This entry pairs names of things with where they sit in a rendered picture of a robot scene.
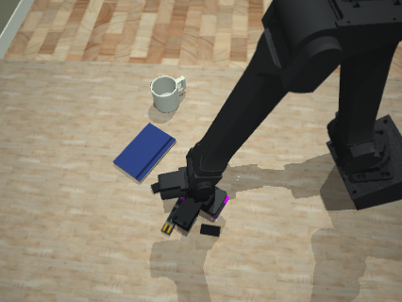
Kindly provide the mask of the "pale grey mug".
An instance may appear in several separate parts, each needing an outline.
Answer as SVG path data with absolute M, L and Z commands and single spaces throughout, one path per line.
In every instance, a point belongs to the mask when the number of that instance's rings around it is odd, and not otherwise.
M 181 84 L 181 86 L 177 87 L 178 84 Z M 151 92 L 153 94 L 156 108 L 164 113 L 173 112 L 179 107 L 179 93 L 184 90 L 186 90 L 184 76 L 178 79 L 173 79 L 170 76 L 160 76 L 151 84 Z M 168 94 L 170 94 L 170 96 L 158 96 Z

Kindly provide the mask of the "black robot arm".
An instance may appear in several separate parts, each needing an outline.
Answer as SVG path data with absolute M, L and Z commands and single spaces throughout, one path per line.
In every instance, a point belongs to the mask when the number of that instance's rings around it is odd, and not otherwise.
M 394 178 L 388 132 L 374 127 L 402 41 L 402 0 L 273 0 L 261 21 L 253 57 L 187 166 L 158 175 L 161 200 L 187 196 L 171 218 L 182 230 L 209 211 L 228 162 L 282 98 L 314 92 L 340 64 L 339 111 L 327 124 L 338 167 L 356 182 Z

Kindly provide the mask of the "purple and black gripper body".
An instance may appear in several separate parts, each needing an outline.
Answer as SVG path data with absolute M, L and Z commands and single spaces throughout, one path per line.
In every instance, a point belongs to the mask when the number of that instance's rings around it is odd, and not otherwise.
M 222 211 L 223 207 L 226 204 L 224 201 L 225 201 L 225 199 L 227 197 L 227 193 L 225 191 L 221 190 L 220 188 L 216 187 L 216 186 L 215 186 L 215 189 L 214 189 L 213 193 L 215 193 L 215 201 L 212 204 L 212 206 L 210 207 L 209 211 L 202 210 L 201 208 L 200 209 L 203 212 L 207 213 L 208 215 L 212 216 L 213 218 L 217 218 L 218 215 L 220 214 L 220 212 Z M 196 195 L 196 194 L 194 194 L 194 195 Z M 205 197 L 201 197 L 201 196 L 198 196 L 198 195 L 196 195 L 196 196 L 200 197 L 200 198 L 206 198 L 206 197 L 209 197 L 210 195 L 205 196 Z

